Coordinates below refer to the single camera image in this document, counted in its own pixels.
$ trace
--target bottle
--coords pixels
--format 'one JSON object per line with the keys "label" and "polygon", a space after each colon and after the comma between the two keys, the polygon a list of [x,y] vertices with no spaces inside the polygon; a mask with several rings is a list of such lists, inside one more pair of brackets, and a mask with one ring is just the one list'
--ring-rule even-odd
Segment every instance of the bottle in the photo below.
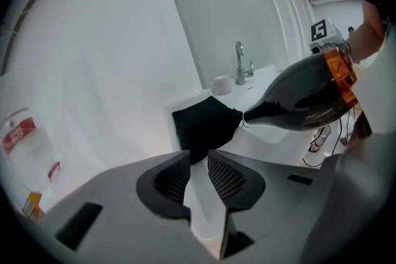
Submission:
{"label": "bottle", "polygon": [[337,48],[310,55],[279,74],[244,120],[288,130],[318,129],[357,103],[351,90],[355,82],[349,58]]}
{"label": "bottle", "polygon": [[25,186],[34,193],[43,193],[60,170],[53,144],[45,129],[37,127],[29,108],[22,108],[7,117],[0,126],[3,153],[15,167]]}

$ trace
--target red label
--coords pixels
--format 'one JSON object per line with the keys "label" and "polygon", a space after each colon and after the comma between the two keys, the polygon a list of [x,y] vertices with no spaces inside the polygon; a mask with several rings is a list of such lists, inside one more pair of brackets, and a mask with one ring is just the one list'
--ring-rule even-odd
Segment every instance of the red label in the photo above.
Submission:
{"label": "red label", "polygon": [[34,130],[36,130],[36,126],[33,118],[30,117],[22,120],[19,125],[17,125],[17,127],[15,127],[12,131],[8,132],[2,140],[2,147],[4,151],[9,154],[19,141],[21,141]]}

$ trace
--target dark glass bottle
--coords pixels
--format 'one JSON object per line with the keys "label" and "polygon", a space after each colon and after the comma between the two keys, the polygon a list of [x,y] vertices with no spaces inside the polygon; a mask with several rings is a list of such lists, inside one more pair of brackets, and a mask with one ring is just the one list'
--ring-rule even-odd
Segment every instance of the dark glass bottle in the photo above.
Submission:
{"label": "dark glass bottle", "polygon": [[351,63],[339,50],[310,55],[286,68],[244,120],[288,130],[326,126],[357,103],[355,82]]}

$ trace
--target white wall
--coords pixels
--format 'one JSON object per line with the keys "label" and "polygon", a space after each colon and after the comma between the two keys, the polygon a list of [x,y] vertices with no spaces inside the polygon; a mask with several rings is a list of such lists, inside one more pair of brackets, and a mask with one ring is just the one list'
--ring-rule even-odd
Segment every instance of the white wall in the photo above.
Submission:
{"label": "white wall", "polygon": [[301,59],[301,37],[290,0],[273,0],[282,26],[288,65]]}
{"label": "white wall", "polygon": [[69,171],[56,200],[106,168],[171,152],[164,107],[202,89],[173,0],[37,0],[14,70],[30,74],[35,119]]}
{"label": "white wall", "polygon": [[175,0],[204,87],[216,76],[236,77],[235,43],[244,46],[243,66],[288,64],[273,0]]}
{"label": "white wall", "polygon": [[349,37],[348,27],[357,29],[363,23],[361,1],[332,2],[314,6],[316,20],[329,18],[340,30],[344,39]]}
{"label": "white wall", "polygon": [[308,44],[311,36],[311,25],[315,22],[312,4],[309,0],[289,0],[293,7],[293,16],[296,20],[300,46],[295,48],[298,58],[311,54]]}

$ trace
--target cable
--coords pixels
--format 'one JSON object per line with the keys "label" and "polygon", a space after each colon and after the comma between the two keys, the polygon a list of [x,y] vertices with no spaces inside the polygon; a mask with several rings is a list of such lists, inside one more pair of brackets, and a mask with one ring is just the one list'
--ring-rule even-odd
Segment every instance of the cable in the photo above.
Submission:
{"label": "cable", "polygon": [[338,141],[339,141],[339,140],[340,140],[340,138],[341,138],[341,133],[342,133],[342,122],[341,122],[341,118],[340,118],[340,135],[338,136],[337,142],[335,142],[335,145],[334,145],[334,148],[333,148],[332,155],[334,155],[335,147],[337,146],[337,144],[338,144]]}
{"label": "cable", "polygon": [[320,134],[319,134],[310,144],[314,143],[317,139],[319,139],[319,138],[321,137],[323,131],[324,131],[324,128],[322,129],[322,131],[320,132]]}
{"label": "cable", "polygon": [[249,127],[245,123],[246,123],[246,121],[245,121],[245,118],[244,118],[244,114],[242,114],[242,127],[245,127],[245,128],[249,129]]}
{"label": "cable", "polygon": [[305,165],[309,166],[310,168],[316,168],[316,167],[318,167],[318,166],[323,164],[323,162],[322,162],[321,164],[318,164],[318,165],[309,165],[307,162],[305,162],[304,158],[303,158],[303,161],[304,161]]}
{"label": "cable", "polygon": [[346,120],[346,134],[345,134],[345,140],[348,140],[348,126],[349,126],[349,117],[350,117],[350,112],[351,109],[348,110],[348,119]]}
{"label": "cable", "polygon": [[[329,127],[329,129],[330,129],[330,132],[327,135],[327,136],[329,136],[332,133],[332,128],[331,128],[331,126],[326,126],[326,127]],[[322,135],[322,133],[315,140],[313,140],[310,144],[314,143],[317,139],[319,139],[319,137]],[[321,164],[318,164],[318,165],[309,165],[307,162],[305,162],[304,158],[303,158],[303,162],[305,163],[306,166],[309,166],[310,168],[316,168],[316,167],[318,167],[318,166],[323,164],[323,162],[322,162]]]}

